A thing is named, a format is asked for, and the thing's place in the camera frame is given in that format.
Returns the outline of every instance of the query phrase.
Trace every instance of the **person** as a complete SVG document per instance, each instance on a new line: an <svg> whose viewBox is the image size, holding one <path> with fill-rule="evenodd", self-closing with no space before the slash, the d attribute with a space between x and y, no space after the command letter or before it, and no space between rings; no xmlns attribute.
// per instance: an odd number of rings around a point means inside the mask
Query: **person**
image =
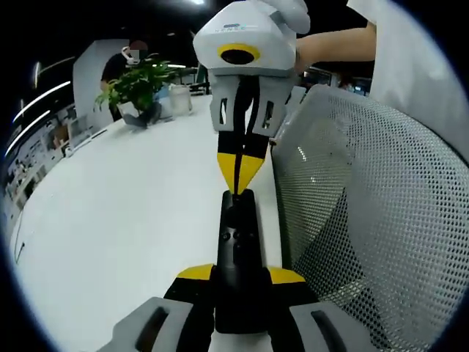
<svg viewBox="0 0 469 352"><path fill-rule="evenodd" d="M468 102L429 34L391 0L349 0L347 6L365 17L367 26L300 38L296 69L375 60L369 97L418 120L468 162Z"/></svg>
<svg viewBox="0 0 469 352"><path fill-rule="evenodd" d="M339 88L349 92L355 91L352 85L352 79L348 76L342 76L342 79L339 83Z"/></svg>
<svg viewBox="0 0 469 352"><path fill-rule="evenodd" d="M132 40L125 49L125 53L134 59L143 59L148 53L148 45L141 40ZM118 79L127 70L128 60L122 53L113 55L106 63L101 76L100 88L106 90L108 83L113 79ZM116 106L109 106L112 119L114 121L122 119L119 109Z"/></svg>

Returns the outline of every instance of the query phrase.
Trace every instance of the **person's arm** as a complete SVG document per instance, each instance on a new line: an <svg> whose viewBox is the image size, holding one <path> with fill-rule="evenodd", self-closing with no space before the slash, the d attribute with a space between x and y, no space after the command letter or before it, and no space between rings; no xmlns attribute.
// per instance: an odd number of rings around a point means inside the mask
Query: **person's arm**
<svg viewBox="0 0 469 352"><path fill-rule="evenodd" d="M100 88L101 88L101 90L106 90L107 87L108 87L108 82L103 79L103 80L100 82Z"/></svg>
<svg viewBox="0 0 469 352"><path fill-rule="evenodd" d="M376 26L312 34L297 41L297 70L316 62L373 61L376 54Z"/></svg>

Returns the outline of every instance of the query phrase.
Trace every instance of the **white table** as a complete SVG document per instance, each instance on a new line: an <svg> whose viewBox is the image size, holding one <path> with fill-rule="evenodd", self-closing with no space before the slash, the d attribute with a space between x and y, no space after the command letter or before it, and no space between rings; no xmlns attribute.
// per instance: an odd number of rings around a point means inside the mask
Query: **white table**
<svg viewBox="0 0 469 352"><path fill-rule="evenodd" d="M18 234L26 246L16 271L60 350L95 351L111 339L115 323L148 298L163 296L180 271L216 262L227 187L216 160L210 99L193 98L191 116L146 131L115 122L58 163L26 203ZM267 264L281 266L269 155L249 188ZM247 345L265 351L258 337L230 336L214 337L210 350Z"/></svg>

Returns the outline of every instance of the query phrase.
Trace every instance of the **potted plant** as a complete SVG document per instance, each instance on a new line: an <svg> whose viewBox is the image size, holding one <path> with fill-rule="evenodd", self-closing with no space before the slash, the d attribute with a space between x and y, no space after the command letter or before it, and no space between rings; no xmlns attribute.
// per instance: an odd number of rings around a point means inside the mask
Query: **potted plant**
<svg viewBox="0 0 469 352"><path fill-rule="evenodd" d="M146 125L150 120L159 118L161 107L153 97L173 77L174 70L168 67L168 62L142 60L129 67L118 79L109 81L106 90L96 97L95 103L100 109L106 100L113 107L132 103L139 113L136 118Z"/></svg>

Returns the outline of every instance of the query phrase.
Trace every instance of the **fluorescent light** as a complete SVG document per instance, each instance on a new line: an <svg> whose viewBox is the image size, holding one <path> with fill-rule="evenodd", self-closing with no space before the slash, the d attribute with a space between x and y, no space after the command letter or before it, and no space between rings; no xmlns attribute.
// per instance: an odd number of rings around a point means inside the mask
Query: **fluorescent light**
<svg viewBox="0 0 469 352"><path fill-rule="evenodd" d="M74 58L75 58L74 56L71 56L71 57L68 57L68 58L66 58L66 59L60 60L60 61L58 61L58 62L54 62L52 65L47 66L47 67L44 67L44 68L40 71L40 74L44 73L44 72L47 71L49 68L52 68L52 67L55 67L55 66L57 66L57 65L63 64L64 62L73 60Z"/></svg>
<svg viewBox="0 0 469 352"><path fill-rule="evenodd" d="M169 64L168 67L173 67L173 68L185 68L184 65L172 65L172 64Z"/></svg>
<svg viewBox="0 0 469 352"><path fill-rule="evenodd" d="M41 63L38 61L34 66L34 89L37 88L37 80L39 79L39 72L41 71Z"/></svg>
<svg viewBox="0 0 469 352"><path fill-rule="evenodd" d="M22 108L20 110L20 112L18 112L15 116L15 118L13 119L13 122L16 121L17 118L19 118L19 116L21 116L22 114L25 113L26 110L28 110L31 106L33 106L35 103L37 103L39 100L43 99L44 97L47 97L49 94L51 94L52 92L55 92L56 90L60 89L60 88L63 88L67 85L69 85L70 83L72 83L72 81L68 81L68 82L64 82L62 84L59 84L57 87L54 87L50 90L48 90L47 92L41 94L39 97L37 97L36 99L34 99L31 103L29 103L28 105L26 105L24 108Z"/></svg>
<svg viewBox="0 0 469 352"><path fill-rule="evenodd" d="M29 131L32 126L36 125L45 115L49 114L51 112L51 110L47 110L44 114L42 114L41 116L39 116L37 119L35 119L33 122L31 122L30 125L28 125L24 130L21 131L20 134L18 134L16 136L15 139L13 139L13 142L12 144L10 144L7 148L7 151L5 152L5 156L7 156L7 154L11 151L11 149L15 146L16 143L18 143L18 141L20 140L20 138L22 136L24 136L24 134Z"/></svg>
<svg viewBox="0 0 469 352"><path fill-rule="evenodd" d="M24 108L24 100L23 98L20 99L20 109Z"/></svg>

